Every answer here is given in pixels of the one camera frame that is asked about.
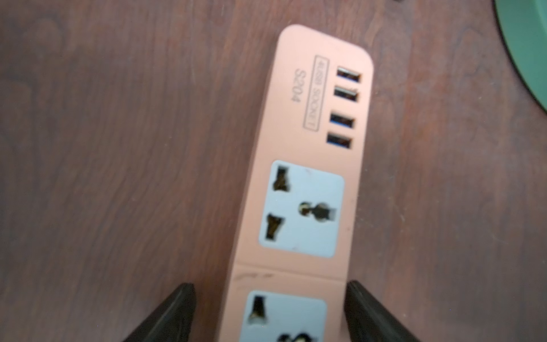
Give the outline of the green and cream desk fan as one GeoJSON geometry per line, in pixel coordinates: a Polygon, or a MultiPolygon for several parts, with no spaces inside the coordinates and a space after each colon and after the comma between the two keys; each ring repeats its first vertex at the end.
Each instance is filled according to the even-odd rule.
{"type": "Polygon", "coordinates": [[[511,60],[546,109],[546,0],[495,1],[494,6],[511,60]]]}

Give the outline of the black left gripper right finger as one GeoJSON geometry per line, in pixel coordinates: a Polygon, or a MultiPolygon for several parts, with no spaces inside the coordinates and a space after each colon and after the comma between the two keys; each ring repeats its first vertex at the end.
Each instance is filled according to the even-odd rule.
{"type": "Polygon", "coordinates": [[[353,342],[420,342],[356,280],[347,283],[344,313],[353,342]]]}

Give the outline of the pink power strip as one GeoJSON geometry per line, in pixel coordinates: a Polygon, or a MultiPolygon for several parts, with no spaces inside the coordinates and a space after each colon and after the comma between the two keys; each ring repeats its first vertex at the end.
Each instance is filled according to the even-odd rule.
{"type": "Polygon", "coordinates": [[[364,48],[279,36],[217,341],[337,341],[373,88],[364,48]]]}

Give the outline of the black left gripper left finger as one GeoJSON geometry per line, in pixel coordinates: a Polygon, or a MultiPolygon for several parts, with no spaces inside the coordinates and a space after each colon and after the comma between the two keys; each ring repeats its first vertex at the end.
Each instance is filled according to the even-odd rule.
{"type": "Polygon", "coordinates": [[[191,283],[179,285],[124,342],[186,342],[197,297],[191,283]]]}

